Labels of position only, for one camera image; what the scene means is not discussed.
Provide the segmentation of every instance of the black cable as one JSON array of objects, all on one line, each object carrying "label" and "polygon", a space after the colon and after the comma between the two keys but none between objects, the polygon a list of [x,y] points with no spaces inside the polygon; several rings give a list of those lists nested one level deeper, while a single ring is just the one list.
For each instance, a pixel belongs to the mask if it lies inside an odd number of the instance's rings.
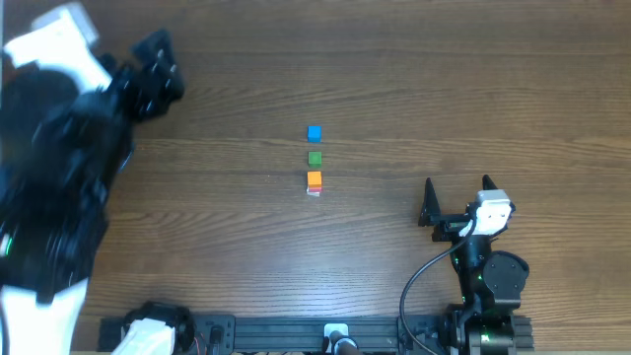
[{"label": "black cable", "polygon": [[409,325],[407,324],[407,320],[405,318],[405,297],[407,296],[407,292],[412,287],[412,284],[414,284],[414,281],[416,281],[416,279],[419,276],[421,276],[421,274],[425,272],[425,270],[427,270],[430,266],[434,265],[436,262],[441,260],[443,257],[451,254],[452,252],[456,251],[458,248],[464,246],[464,244],[468,242],[468,240],[473,235],[473,231],[475,231],[475,226],[477,224],[477,220],[475,219],[475,213],[472,213],[472,215],[473,215],[473,223],[471,224],[471,229],[466,233],[466,236],[464,236],[460,240],[460,242],[456,243],[451,248],[441,252],[440,254],[434,256],[434,258],[427,261],[425,265],[421,266],[421,268],[418,269],[418,271],[416,271],[414,275],[412,275],[410,280],[407,281],[407,284],[405,285],[405,288],[403,289],[403,292],[401,293],[401,300],[398,303],[398,316],[401,319],[401,323],[403,324],[403,327],[405,328],[405,332],[407,332],[407,335],[409,335],[412,338],[412,341],[414,341],[423,350],[427,351],[428,353],[432,355],[438,355],[438,354],[434,350],[430,349],[427,345],[423,344],[419,339],[417,339],[416,336],[412,333],[412,330],[410,329]]}]

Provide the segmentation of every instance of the cube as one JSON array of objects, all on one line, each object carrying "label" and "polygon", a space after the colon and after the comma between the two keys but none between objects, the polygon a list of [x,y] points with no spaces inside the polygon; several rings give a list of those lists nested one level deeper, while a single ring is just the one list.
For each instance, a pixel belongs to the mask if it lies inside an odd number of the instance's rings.
[{"label": "cube", "polygon": [[307,140],[310,143],[320,143],[322,141],[322,127],[309,126],[307,130]]},{"label": "cube", "polygon": [[309,152],[309,168],[322,168],[322,152]]},{"label": "cube", "polygon": [[307,173],[307,187],[322,188],[322,173],[321,172],[308,172]]}]

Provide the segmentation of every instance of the wooden table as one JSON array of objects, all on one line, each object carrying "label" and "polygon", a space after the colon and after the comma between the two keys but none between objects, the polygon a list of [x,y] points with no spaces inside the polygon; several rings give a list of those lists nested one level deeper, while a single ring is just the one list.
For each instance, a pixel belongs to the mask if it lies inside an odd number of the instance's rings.
[{"label": "wooden table", "polygon": [[[8,0],[6,35],[61,1]],[[631,4],[85,1],[102,49],[173,34],[184,100],[139,126],[109,203],[77,349],[146,300],[237,316],[397,314],[483,174],[517,205],[495,249],[531,268],[536,346],[631,347]],[[321,125],[323,143],[306,142]],[[307,152],[324,194],[305,195]],[[460,294],[446,262],[409,295]]]}]

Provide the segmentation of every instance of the orange cube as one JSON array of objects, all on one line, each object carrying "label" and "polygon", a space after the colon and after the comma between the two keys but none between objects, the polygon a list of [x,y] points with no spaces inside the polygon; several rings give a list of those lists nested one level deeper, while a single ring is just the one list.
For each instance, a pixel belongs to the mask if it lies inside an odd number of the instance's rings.
[{"label": "orange cube", "polygon": [[322,172],[308,172],[307,185],[309,188],[322,188]]}]

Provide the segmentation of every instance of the green cube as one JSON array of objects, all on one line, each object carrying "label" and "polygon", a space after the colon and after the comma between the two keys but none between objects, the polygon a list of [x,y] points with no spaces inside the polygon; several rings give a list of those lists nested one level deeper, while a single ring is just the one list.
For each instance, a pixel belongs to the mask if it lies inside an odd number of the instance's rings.
[{"label": "green cube", "polygon": [[322,167],[322,152],[309,152],[309,168],[320,169]]}]

